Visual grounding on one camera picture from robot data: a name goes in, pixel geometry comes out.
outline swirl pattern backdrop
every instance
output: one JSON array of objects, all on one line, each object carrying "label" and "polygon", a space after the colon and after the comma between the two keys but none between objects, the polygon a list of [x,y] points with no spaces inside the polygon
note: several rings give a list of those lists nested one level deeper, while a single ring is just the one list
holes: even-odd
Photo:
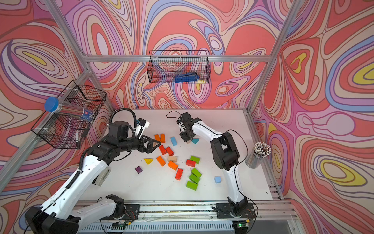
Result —
[{"label": "swirl pattern backdrop", "polygon": [[[286,0],[70,1],[60,6],[89,55],[148,55],[207,49],[211,55],[268,55]],[[147,63],[91,63],[115,108],[246,108],[265,63],[211,63],[211,83],[149,84]]]},{"label": "swirl pattern backdrop", "polygon": [[[45,100],[83,69],[44,1],[0,1],[0,22],[1,170],[29,136]],[[0,193],[0,233],[23,233],[25,211],[42,204],[75,171],[82,151],[101,138],[108,112],[103,106],[79,151],[37,145]]]},{"label": "swirl pattern backdrop", "polygon": [[307,0],[251,107],[306,233],[374,233],[374,1]]}]

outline light blue cube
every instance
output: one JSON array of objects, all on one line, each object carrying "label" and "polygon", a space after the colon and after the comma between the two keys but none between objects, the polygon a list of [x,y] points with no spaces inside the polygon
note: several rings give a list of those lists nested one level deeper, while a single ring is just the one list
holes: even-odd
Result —
[{"label": "light blue cube", "polygon": [[175,137],[170,137],[170,140],[171,140],[171,143],[173,143],[173,146],[177,145],[177,140],[175,139]]},{"label": "light blue cube", "polygon": [[221,182],[221,177],[220,176],[216,176],[214,178],[214,181],[215,181],[215,183],[220,183]]}]

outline metal wire basket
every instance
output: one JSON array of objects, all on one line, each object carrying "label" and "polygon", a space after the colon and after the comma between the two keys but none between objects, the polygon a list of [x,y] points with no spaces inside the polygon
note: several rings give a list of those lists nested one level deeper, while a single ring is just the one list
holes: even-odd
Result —
[{"label": "metal wire basket", "polygon": [[[71,82],[59,94],[59,97],[62,93],[70,90],[68,88],[70,85]],[[92,121],[88,122],[68,115],[53,113],[51,118],[42,127],[35,128],[37,123],[49,113],[45,111],[32,126],[31,131],[40,136],[53,148],[80,149],[106,98],[106,92],[89,85],[77,85],[74,82],[74,86],[70,93],[67,94],[65,101],[92,111],[94,114]]]},{"label": "metal wire basket", "polygon": [[208,50],[149,51],[150,83],[199,83],[210,81]]}]

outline cylindrical pen holder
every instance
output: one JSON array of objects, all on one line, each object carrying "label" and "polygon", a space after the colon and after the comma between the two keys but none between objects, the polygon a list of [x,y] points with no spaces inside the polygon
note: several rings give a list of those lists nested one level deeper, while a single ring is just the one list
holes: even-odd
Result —
[{"label": "cylindrical pen holder", "polygon": [[252,151],[245,160],[245,164],[247,164],[249,168],[255,169],[264,161],[265,158],[266,157],[257,156],[255,152]]},{"label": "cylindrical pen holder", "polygon": [[58,113],[61,115],[69,115],[71,117],[82,119],[88,122],[90,122],[93,117],[92,111],[68,101],[59,100],[55,97],[49,97],[46,100],[44,107],[46,111]]}]

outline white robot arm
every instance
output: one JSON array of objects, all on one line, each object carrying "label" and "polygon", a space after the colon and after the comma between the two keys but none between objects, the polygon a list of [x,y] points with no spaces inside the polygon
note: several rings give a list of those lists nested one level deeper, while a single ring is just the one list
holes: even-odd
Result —
[{"label": "white robot arm", "polygon": [[161,145],[161,142],[143,135],[143,131],[149,126],[149,122],[144,119],[136,121],[135,130],[131,132],[132,137],[128,137],[129,123],[123,121],[111,123],[112,118],[113,115],[110,118],[109,133],[83,152],[78,169],[58,191],[40,207],[30,207],[26,211],[26,220],[35,234],[77,233],[101,218],[109,216],[113,219],[121,219],[125,216],[124,200],[113,194],[93,205],[73,210],[91,182],[120,155],[121,151],[138,150],[149,154]]},{"label": "white robot arm", "polygon": [[[222,136],[222,133],[217,132],[216,130],[207,126],[203,121],[196,122],[194,125],[192,125],[192,130],[194,134],[201,136],[204,140],[208,142],[211,142],[213,139],[216,139]],[[234,169],[237,174],[238,167],[236,167],[236,164],[230,167],[228,171],[225,169],[222,169],[222,170],[224,172],[225,180],[227,182],[227,187],[229,189],[229,198],[234,203],[236,203],[236,202],[240,202],[241,200],[243,200],[244,196],[240,193],[240,192],[243,193],[243,190],[242,190],[239,176],[236,177],[236,180],[235,180]]]},{"label": "white robot arm", "polygon": [[246,208],[248,202],[247,198],[242,195],[243,190],[239,177],[235,177],[235,174],[238,173],[239,151],[231,134],[228,132],[220,133],[212,129],[201,119],[193,119],[188,112],[181,114],[177,123],[180,128],[184,128],[180,136],[185,142],[192,140],[195,135],[199,135],[211,143],[214,162],[224,171],[231,213],[236,216]]}]

